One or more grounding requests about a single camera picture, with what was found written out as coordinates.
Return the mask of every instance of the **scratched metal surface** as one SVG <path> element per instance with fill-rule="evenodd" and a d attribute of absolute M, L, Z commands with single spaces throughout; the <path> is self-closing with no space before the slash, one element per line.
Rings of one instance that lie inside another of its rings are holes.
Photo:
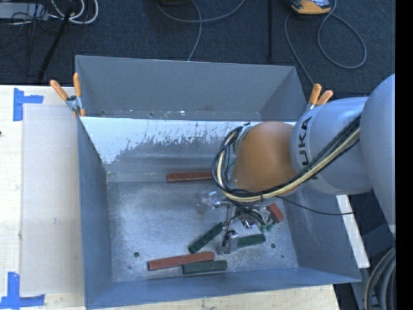
<path fill-rule="evenodd" d="M 182 268 L 148 271 L 147 261 L 189 254 L 188 246 L 218 222 L 227 210 L 211 209 L 199 214 L 197 196 L 216 189 L 212 182 L 195 183 L 109 183 L 109 220 L 112 246 L 112 272 L 115 282 L 181 276 Z M 284 211 L 282 202 L 277 200 Z M 247 230 L 241 222 L 232 225 L 240 236 L 259 233 Z M 219 255 L 216 236 L 200 251 L 214 251 L 216 259 L 228 262 L 227 271 L 255 271 L 298 266 L 288 217 L 266 232 L 266 242 L 245 247 L 232 254 Z"/>

